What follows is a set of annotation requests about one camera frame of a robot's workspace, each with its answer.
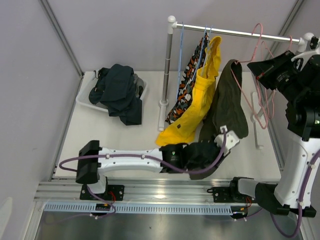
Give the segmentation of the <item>pink wire hanger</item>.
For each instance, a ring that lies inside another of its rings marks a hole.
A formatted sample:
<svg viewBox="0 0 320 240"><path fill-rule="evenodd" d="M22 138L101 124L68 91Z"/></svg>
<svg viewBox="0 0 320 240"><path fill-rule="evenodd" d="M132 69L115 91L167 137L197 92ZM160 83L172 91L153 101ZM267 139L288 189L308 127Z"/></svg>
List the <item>pink wire hanger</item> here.
<svg viewBox="0 0 320 240"><path fill-rule="evenodd" d="M258 39L257 39L257 42L256 42L256 45L254 47L254 50L253 50L253 53L252 53L252 56L249 60L243 60L243 61L240 61L240 60L236 60L234 61L233 63L236 65L236 66L242 66L241 64L244 64L244 63L251 63L254 61L255 57L256 57L256 54L257 54L257 50L258 50L258 47L259 47L259 44L261 42L261 39L262 39L262 34L263 34L263 25L261 23L257 23L252 32L251 32L251 36L253 36L255 33L256 33L256 28L257 27L260 27L260 32L258 34ZM243 88L240 86L240 82L238 81L238 78L236 77L235 73L233 70L231 70L231 74L232 76L234 77L234 80L238 86L238 88L240 89L240 92L241 94L243 95L248 107L250 108L252 114L253 114L253 122L254 123L258 123L261 127L261 129L265 130L267 127L268 127L268 120L269 120L269 110L266 111L266 108L263 106L263 103L262 103L262 95L261 95L261 90L259 90L259 87L258 85L255 86L255 89L256 89L256 93L257 93L257 96L258 96L258 105L260 106L260 110L262 110L262 116L264 117L264 120L265 120L265 124L263 124L261 122L261 116L259 116L259 113L255 111L253 105L249 102Z"/></svg>
<svg viewBox="0 0 320 240"><path fill-rule="evenodd" d="M263 54L263 48L265 50L267 50L267 52L269 53L269 55L274 58L274 54L271 52L271 50L269 49L269 47L266 45L265 41L263 40L260 44L260 53L261 55ZM274 104L274 97L275 97L275 90L272 90L270 96L267 97L267 101L266 101L266 108L267 108L267 117L271 120L274 117L275 114L275 104ZM269 104L272 103L272 112L270 112L270 107Z"/></svg>

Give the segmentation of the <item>olive green shorts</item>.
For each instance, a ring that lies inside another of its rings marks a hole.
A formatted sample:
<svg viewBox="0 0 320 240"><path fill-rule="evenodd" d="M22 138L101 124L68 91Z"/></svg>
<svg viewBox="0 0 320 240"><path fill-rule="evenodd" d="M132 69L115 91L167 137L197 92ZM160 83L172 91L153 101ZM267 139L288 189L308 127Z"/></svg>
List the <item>olive green shorts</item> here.
<svg viewBox="0 0 320 240"><path fill-rule="evenodd" d="M221 148L214 142L221 133L220 127L226 126L227 133L234 131L239 139L248 136L249 129L246 116L241 106L242 66L235 59L227 62L218 80L213 100L198 142L184 148L186 168L191 180L202 180L213 174L224 160L224 156L216 161Z"/></svg>

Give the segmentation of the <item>yellow shorts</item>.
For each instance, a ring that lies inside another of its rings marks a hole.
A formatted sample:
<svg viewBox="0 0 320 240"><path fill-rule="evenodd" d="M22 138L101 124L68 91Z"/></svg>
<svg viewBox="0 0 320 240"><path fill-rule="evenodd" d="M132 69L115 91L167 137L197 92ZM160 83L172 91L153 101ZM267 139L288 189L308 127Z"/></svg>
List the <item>yellow shorts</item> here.
<svg viewBox="0 0 320 240"><path fill-rule="evenodd" d="M207 115L216 90L216 78L219 75L218 70L221 64L221 50L220 44L222 42L221 36L215 36L210 39L210 54L207 58L204 68L204 77L201 76L202 67L196 72L195 85L192 90L192 102L190 107L183 113L183 115L169 127L173 127L173 135L187 135L187 131L192 129L193 122L195 122L195 130L200 122Z"/></svg>

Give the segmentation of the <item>dark navy shorts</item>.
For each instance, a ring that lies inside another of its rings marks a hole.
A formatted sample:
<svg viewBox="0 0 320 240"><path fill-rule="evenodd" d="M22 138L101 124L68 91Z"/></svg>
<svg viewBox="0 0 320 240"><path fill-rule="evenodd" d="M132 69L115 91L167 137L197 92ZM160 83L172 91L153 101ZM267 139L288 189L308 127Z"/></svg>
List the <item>dark navy shorts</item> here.
<svg viewBox="0 0 320 240"><path fill-rule="evenodd" d="M104 105L110 117L118 117L126 126L142 124L143 102L136 97L134 69L114 64L101 68L95 86L89 92L91 104Z"/></svg>

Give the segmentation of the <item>grey shorts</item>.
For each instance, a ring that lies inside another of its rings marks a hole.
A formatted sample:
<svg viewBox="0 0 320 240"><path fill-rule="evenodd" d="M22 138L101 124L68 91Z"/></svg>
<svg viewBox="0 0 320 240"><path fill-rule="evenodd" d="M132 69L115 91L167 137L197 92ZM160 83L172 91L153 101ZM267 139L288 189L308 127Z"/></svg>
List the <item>grey shorts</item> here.
<svg viewBox="0 0 320 240"><path fill-rule="evenodd" d="M145 90L145 83L136 73L133 74L133 78L133 83L135 84L135 95L140 99Z"/></svg>

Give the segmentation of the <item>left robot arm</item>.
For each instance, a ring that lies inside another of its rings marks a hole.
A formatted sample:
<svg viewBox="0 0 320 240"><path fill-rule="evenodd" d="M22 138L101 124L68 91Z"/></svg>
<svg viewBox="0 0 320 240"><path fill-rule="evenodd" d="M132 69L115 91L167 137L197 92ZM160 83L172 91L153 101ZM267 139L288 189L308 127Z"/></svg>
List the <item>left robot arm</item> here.
<svg viewBox="0 0 320 240"><path fill-rule="evenodd" d="M148 171L207 177L223 159L223 149L213 141L169 144L148 150L115 150L89 141L78 153L76 183L88 185L97 200L108 196L103 174L112 171Z"/></svg>

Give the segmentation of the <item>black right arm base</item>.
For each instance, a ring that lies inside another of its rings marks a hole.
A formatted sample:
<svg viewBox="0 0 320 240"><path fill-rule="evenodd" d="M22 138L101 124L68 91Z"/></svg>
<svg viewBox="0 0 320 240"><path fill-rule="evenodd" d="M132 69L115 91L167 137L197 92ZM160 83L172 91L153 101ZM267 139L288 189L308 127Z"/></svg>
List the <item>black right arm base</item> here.
<svg viewBox="0 0 320 240"><path fill-rule="evenodd" d="M215 186L206 190L208 194L211 194L215 203L237 203L237 204L256 204L257 201L251 196L234 193L230 187Z"/></svg>

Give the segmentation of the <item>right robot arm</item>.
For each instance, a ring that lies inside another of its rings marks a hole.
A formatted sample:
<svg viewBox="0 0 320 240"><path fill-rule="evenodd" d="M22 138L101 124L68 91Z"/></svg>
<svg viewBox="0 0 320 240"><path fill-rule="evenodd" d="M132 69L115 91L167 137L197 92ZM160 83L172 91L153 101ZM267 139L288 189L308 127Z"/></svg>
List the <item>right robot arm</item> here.
<svg viewBox="0 0 320 240"><path fill-rule="evenodd" d="M247 66L266 89L277 90L287 100L289 149L278 184L234 177L228 196L234 202L253 197L274 215L292 212L313 218L317 211L311 205L311 190L320 165L320 52L295 55L287 50Z"/></svg>

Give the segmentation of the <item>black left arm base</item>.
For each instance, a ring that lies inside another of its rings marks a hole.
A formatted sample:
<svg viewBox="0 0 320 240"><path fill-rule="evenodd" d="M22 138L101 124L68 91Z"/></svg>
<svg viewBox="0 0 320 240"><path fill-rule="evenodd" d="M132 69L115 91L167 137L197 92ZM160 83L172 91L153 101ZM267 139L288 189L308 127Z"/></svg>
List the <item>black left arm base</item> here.
<svg viewBox="0 0 320 240"><path fill-rule="evenodd" d="M124 199L124 193L125 193L125 186L124 185L115 185L111 184L106 187L106 190L104 193L96 193L99 198L106 200L106 201L123 201ZM94 196L92 196L89 191L86 184L82 185L80 196L80 200L96 200Z"/></svg>

